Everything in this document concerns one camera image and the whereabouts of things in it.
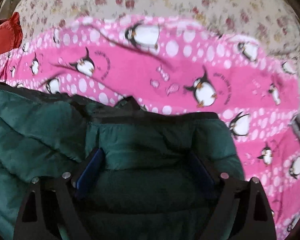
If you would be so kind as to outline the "dark green puffer jacket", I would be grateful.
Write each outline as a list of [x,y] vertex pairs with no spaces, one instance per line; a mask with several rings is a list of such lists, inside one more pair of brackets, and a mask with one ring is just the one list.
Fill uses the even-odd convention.
[[0,234],[12,239],[34,177],[59,177],[89,153],[105,167],[83,198],[95,239],[197,239],[215,208],[191,155],[237,179],[244,173],[217,114],[164,116],[133,100],[109,107],[83,96],[0,83]]

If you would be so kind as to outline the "pink penguin blanket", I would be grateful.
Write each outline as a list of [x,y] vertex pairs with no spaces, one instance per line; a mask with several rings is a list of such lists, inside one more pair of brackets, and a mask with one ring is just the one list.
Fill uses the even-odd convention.
[[297,75],[252,37],[219,36],[178,17],[82,17],[2,53],[0,81],[108,106],[131,95],[164,115],[216,112],[246,178],[258,177],[266,190],[277,238],[300,217],[300,144],[290,127]]

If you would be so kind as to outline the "red heart ruffled pillow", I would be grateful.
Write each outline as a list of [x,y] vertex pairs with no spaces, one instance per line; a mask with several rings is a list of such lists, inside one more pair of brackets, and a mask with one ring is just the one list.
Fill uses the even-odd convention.
[[14,12],[9,19],[0,20],[0,55],[19,48],[23,40],[19,13]]

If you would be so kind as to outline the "floral quilt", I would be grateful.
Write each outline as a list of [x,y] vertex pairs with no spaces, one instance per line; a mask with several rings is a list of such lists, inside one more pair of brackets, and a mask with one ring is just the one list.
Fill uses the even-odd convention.
[[253,36],[268,54],[290,58],[300,90],[300,19],[288,0],[21,0],[15,10],[25,41],[80,16],[190,17],[211,31]]

